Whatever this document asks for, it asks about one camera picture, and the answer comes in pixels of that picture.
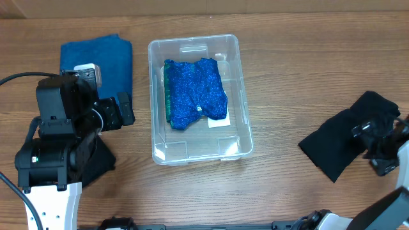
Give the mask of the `sparkly blue green fabric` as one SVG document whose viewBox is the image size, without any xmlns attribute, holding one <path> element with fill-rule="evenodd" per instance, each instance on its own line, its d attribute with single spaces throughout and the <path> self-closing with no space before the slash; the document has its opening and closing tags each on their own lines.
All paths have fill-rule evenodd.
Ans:
<svg viewBox="0 0 409 230">
<path fill-rule="evenodd" d="M 222 85 L 218 62 L 202 58 L 194 63 L 164 61 L 166 121 L 172 129 L 185 130 L 206 116 L 224 119 L 228 97 Z"/>
</svg>

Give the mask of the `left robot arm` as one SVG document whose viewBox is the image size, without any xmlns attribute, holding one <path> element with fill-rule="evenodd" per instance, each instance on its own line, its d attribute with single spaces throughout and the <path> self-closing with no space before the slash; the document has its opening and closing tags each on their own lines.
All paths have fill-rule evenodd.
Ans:
<svg viewBox="0 0 409 230">
<path fill-rule="evenodd" d="M 80 73 L 38 83 L 40 115 L 15 156 L 30 229 L 76 229 L 83 187 L 115 168 L 100 133 L 120 129 L 122 118 L 114 98 L 99 98 L 101 85 Z"/>
</svg>

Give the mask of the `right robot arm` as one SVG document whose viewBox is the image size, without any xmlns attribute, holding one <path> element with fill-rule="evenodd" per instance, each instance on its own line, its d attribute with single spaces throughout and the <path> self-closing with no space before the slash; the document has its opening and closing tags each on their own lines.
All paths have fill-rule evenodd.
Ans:
<svg viewBox="0 0 409 230">
<path fill-rule="evenodd" d="M 395 189 L 354 218 L 314 211 L 295 221 L 292 229 L 397 229 L 408 225 L 408 119 L 372 119 L 353 128 L 352 134 L 366 145 L 364 158 L 378 176 L 399 169 Z"/>
</svg>

